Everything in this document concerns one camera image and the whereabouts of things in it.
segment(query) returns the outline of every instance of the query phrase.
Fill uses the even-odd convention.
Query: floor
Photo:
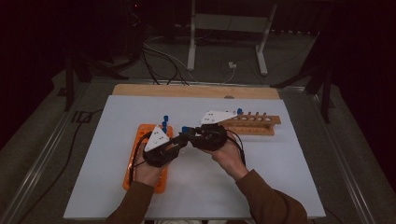
[[[261,37],[244,35],[207,33],[205,39],[197,39],[197,43],[202,45],[197,47],[193,72],[184,67],[189,48],[189,38],[185,35],[175,39],[151,35],[145,41],[145,52],[149,65],[162,84],[166,84],[176,70],[172,63],[150,55],[154,53],[152,50],[171,55],[183,79],[191,85],[268,87],[296,75],[315,43],[314,36],[270,34],[264,48],[269,74],[262,76],[254,52],[254,46]],[[122,57],[118,58],[117,63],[122,60]],[[235,63],[236,68],[230,68],[229,62]],[[76,81],[77,97],[69,112],[64,112],[64,97],[57,96],[59,89],[64,87],[64,71],[56,76],[53,79],[54,91],[0,151],[0,220],[4,223],[102,222],[63,219],[64,209],[100,119],[100,115],[95,114],[91,122],[79,125],[73,116],[76,111],[103,108],[107,96],[118,83],[152,84],[153,80],[142,62],[120,72],[129,80],[115,80],[94,69],[92,71],[95,76],[91,83]],[[328,124],[318,112],[320,92],[318,95],[304,93],[307,81],[295,82],[279,93],[290,112],[326,209],[326,217],[310,220],[310,223],[396,223],[395,193],[380,171],[337,87],[332,86],[331,122]],[[182,83],[172,80],[171,84]],[[42,151],[49,151],[49,158],[43,169],[32,171]],[[32,183],[35,188],[23,186],[23,180],[29,175],[34,177]],[[58,176],[58,181],[51,185]]]

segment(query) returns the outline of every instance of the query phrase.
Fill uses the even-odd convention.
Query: hand
[[[145,146],[146,144],[140,145],[135,164],[139,164],[145,160],[143,159],[143,151]],[[141,182],[155,188],[165,166],[155,167],[143,162],[134,168],[134,181]]]
[[[227,135],[235,140],[232,133],[227,132]],[[201,150],[212,155],[212,159],[218,162],[221,168],[223,168],[235,181],[248,173],[247,167],[242,163],[238,147],[230,140],[227,140],[224,146],[216,151],[203,148],[201,148]]]

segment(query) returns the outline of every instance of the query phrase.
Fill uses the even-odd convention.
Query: white gripper part
[[[231,119],[236,117],[236,113],[232,112],[224,112],[224,111],[209,111],[207,112],[204,117],[201,119],[201,124],[214,124],[222,122],[226,119]]]
[[[148,143],[146,144],[145,151],[150,151],[156,147],[160,147],[163,144],[169,142],[169,137],[160,126],[155,126],[154,130],[152,131],[151,137],[148,139]]]

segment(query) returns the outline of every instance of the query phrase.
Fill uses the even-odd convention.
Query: orange tray
[[[134,149],[136,148],[137,143],[139,140],[145,135],[146,133],[152,132],[155,128],[155,124],[140,124],[139,128],[136,132],[136,137],[134,138],[134,145],[132,147],[132,152],[131,152],[131,157],[128,162],[128,167],[125,172],[125,177],[122,183],[122,187],[126,190],[129,188],[129,172],[130,168],[132,167],[132,161],[134,159]],[[166,135],[168,137],[173,137],[173,129],[171,126],[166,127],[167,132]],[[148,139],[144,139],[142,143],[147,143]],[[154,189],[154,193],[163,193],[165,191],[165,185],[166,185],[166,178],[168,174],[168,166],[165,166],[163,168],[163,172],[161,173],[160,179]]]

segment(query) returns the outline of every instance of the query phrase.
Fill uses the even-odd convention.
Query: brown sleeve
[[[290,196],[271,189],[256,171],[250,171],[236,181],[236,185],[246,196],[256,223],[307,223],[303,206]]]
[[[140,224],[148,211],[154,187],[132,182],[120,206],[105,221],[106,224]]]

